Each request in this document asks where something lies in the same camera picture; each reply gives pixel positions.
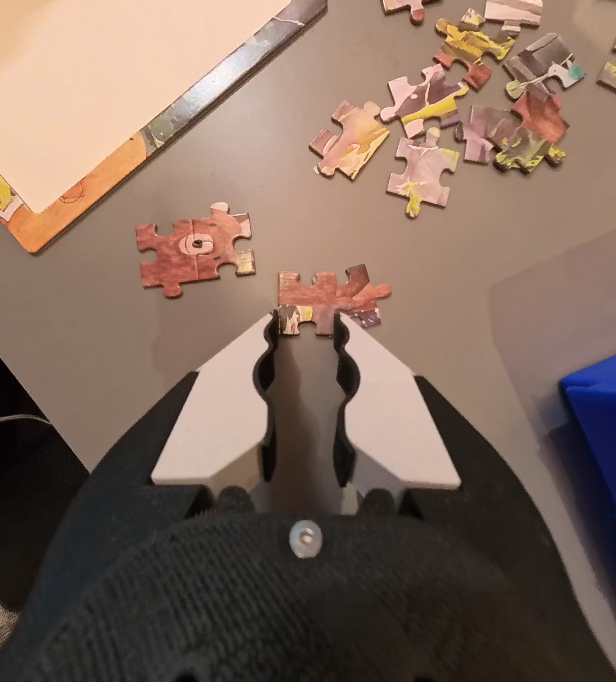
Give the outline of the pile of jigsaw pieces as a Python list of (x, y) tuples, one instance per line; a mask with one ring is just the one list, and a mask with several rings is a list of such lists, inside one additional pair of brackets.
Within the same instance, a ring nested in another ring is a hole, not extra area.
[[(307, 147), (317, 177), (353, 185), (367, 203), (384, 173), (386, 196), (405, 201), (406, 220), (444, 209), (457, 170), (489, 168), (491, 179), (559, 172), (571, 141), (602, 177), (616, 163), (616, 35), (586, 70), (556, 31), (542, 29), (544, 1), (339, 1), (311, 36), (306, 104), (325, 124)], [(610, 183), (616, 185), (616, 166)]]

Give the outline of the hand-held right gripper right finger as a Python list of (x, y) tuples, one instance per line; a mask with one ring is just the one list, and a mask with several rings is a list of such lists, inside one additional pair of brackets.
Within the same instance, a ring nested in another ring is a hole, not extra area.
[(344, 394), (332, 449), (338, 485), (362, 498), (385, 490), (395, 503), (409, 490), (459, 490), (414, 372), (346, 314), (335, 314), (333, 329)]

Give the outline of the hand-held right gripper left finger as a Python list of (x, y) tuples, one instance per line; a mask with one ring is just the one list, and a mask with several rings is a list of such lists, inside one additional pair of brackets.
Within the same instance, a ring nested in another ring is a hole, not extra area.
[(195, 372), (195, 381), (152, 469), (156, 486), (199, 485), (215, 497), (253, 492), (277, 465), (268, 388), (275, 378), (278, 312), (262, 317)]

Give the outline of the puzzle frame tray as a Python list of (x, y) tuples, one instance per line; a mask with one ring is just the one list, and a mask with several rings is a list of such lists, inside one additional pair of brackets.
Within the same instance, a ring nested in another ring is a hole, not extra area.
[(0, 223), (30, 254), (326, 1), (0, 1)]

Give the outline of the brown bear face puzzle piece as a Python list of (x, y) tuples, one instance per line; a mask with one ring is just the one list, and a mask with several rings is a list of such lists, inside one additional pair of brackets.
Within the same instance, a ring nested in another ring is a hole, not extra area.
[(232, 266), (237, 277), (256, 273), (252, 250), (237, 250), (235, 243), (252, 237), (247, 213), (230, 214), (226, 202), (216, 202), (210, 215), (173, 223), (170, 234), (159, 234), (155, 224), (135, 227), (137, 249), (156, 256), (141, 262), (144, 288), (161, 287), (167, 298), (182, 295), (182, 285), (218, 280), (219, 269)]

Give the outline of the brown and purple puzzle piece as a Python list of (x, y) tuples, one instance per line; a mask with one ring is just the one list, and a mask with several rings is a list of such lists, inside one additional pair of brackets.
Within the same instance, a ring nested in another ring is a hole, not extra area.
[(373, 285), (364, 264), (346, 269), (347, 281), (340, 285), (334, 272), (319, 272), (310, 285), (295, 271), (278, 274), (278, 323), (284, 336), (296, 336), (300, 325), (312, 323), (319, 336), (334, 334), (334, 317), (344, 313), (362, 328), (381, 324), (379, 299), (392, 294), (390, 285)]

